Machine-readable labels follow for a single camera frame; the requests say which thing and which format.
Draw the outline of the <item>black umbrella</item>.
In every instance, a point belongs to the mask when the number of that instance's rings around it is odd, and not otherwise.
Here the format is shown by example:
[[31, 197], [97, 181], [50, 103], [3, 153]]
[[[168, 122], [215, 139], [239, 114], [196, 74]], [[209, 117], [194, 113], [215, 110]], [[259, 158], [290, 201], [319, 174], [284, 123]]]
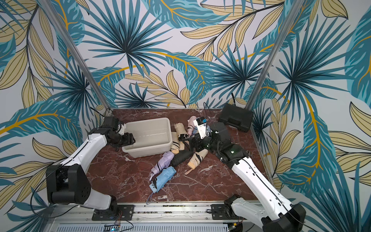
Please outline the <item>black umbrella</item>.
[[193, 151], [182, 150], [174, 156], [170, 165], [176, 167], [193, 156]]

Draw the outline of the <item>beige plastic storage box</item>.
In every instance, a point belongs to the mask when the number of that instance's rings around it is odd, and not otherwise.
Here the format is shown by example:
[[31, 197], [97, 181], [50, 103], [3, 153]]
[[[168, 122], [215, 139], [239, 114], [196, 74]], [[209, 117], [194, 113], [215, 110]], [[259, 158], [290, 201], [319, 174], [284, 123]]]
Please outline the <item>beige plastic storage box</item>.
[[131, 133], [135, 143], [122, 148], [133, 158], [162, 154], [170, 151], [173, 143], [168, 118], [148, 119], [125, 124], [125, 132]]

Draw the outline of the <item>lavender umbrella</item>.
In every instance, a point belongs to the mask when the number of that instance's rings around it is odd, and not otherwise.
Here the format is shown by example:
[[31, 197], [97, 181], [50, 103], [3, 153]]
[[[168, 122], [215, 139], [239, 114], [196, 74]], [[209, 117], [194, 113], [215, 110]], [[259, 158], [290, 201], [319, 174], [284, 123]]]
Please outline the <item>lavender umbrella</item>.
[[149, 180], [151, 181], [155, 175], [159, 174], [163, 169], [168, 168], [174, 157], [175, 155], [171, 151], [165, 152], [151, 169]]

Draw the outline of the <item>light blue umbrella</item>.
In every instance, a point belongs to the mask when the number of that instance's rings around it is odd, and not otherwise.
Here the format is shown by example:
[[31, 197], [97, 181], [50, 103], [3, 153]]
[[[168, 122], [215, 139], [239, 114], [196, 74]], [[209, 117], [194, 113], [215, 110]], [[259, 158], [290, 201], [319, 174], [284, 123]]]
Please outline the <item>light blue umbrella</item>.
[[164, 169], [149, 185], [153, 193], [159, 192], [165, 184], [172, 179], [175, 175], [176, 170], [174, 167], [170, 166]]

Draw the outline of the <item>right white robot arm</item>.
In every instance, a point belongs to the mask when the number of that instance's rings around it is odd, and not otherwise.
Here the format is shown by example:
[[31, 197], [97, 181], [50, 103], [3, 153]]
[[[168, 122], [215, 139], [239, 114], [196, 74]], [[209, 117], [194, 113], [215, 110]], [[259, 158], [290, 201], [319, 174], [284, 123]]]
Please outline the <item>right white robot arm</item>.
[[254, 223], [265, 232], [300, 232], [304, 226], [306, 211], [302, 205], [294, 205], [284, 197], [260, 172], [248, 152], [231, 141], [226, 125], [214, 122], [210, 126], [198, 125], [197, 133], [181, 133], [178, 138], [192, 152], [206, 149], [227, 165], [257, 197], [261, 206], [244, 198], [233, 196], [225, 201], [227, 209], [237, 217]]

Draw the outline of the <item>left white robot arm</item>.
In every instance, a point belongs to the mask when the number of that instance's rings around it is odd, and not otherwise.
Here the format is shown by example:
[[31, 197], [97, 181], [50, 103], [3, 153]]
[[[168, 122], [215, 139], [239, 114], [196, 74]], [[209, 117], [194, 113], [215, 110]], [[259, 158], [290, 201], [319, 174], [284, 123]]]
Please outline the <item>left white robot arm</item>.
[[105, 117], [103, 124], [91, 130], [87, 139], [70, 157], [47, 168], [46, 189], [49, 203], [76, 204], [116, 214], [116, 198], [94, 190], [87, 178], [87, 172], [94, 158], [106, 145], [122, 148], [134, 143], [134, 136], [126, 132], [125, 124], [114, 116]]

